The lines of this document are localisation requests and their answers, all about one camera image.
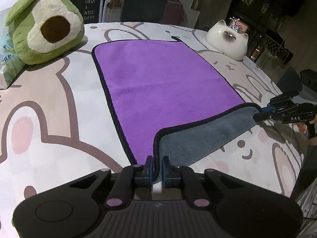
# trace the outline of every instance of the purple cloth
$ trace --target purple cloth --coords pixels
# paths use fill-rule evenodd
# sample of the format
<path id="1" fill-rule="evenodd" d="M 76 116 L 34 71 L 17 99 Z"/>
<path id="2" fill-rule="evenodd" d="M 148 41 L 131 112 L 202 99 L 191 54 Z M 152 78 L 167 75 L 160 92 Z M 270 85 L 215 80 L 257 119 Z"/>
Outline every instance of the purple cloth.
<path id="1" fill-rule="evenodd" d="M 98 45 L 95 58 L 139 164 L 153 155 L 160 129 L 203 120 L 244 103 L 223 76 L 182 42 L 114 41 Z"/>

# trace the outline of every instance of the green plush toy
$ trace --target green plush toy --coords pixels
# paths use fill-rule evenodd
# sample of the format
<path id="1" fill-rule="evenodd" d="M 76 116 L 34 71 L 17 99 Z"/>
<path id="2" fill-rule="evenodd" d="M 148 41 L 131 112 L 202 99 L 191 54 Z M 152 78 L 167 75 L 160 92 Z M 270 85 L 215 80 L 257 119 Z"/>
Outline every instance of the green plush toy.
<path id="1" fill-rule="evenodd" d="M 84 21 L 69 0 L 19 0 L 5 24 L 13 24 L 15 53 L 26 64 L 40 64 L 78 45 Z"/>

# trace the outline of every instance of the tissue package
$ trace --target tissue package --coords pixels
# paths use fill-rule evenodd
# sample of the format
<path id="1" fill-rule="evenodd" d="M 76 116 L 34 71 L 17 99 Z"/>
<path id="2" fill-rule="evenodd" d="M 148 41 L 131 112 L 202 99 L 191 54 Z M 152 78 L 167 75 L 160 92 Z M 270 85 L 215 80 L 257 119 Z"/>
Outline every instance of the tissue package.
<path id="1" fill-rule="evenodd" d="M 9 10 L 0 12 L 0 89 L 8 88 L 25 65 L 14 52 L 10 27 L 3 25 Z"/>

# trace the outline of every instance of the tablecloth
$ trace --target tablecloth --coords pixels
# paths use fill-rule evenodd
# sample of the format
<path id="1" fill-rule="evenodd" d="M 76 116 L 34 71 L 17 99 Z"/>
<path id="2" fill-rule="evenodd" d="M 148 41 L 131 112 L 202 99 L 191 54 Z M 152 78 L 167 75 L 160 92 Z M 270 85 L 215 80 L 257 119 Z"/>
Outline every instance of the tablecloth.
<path id="1" fill-rule="evenodd" d="M 206 42 L 206 34 L 154 23 L 88 24 L 80 47 L 45 65 L 26 67 L 8 90 L 0 90 L 0 237 L 18 237 L 12 213 L 25 198 L 101 168 L 119 172 L 130 164 L 91 56 L 96 45 L 175 36 L 205 58 L 246 102 L 265 107 L 281 94 L 249 58 L 228 58 Z M 294 124 L 265 121 L 191 167 L 201 173 L 214 168 L 290 196 L 305 150 Z"/>

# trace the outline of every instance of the cat figurine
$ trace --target cat figurine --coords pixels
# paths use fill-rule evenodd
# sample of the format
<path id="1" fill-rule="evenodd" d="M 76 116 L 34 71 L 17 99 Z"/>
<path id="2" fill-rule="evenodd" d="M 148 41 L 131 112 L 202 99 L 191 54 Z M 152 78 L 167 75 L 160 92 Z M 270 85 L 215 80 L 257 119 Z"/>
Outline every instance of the cat figurine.
<path id="1" fill-rule="evenodd" d="M 207 33 L 209 45 L 229 58 L 241 61 L 247 53 L 248 34 L 239 34 L 226 25 L 224 20 L 218 21 Z"/>

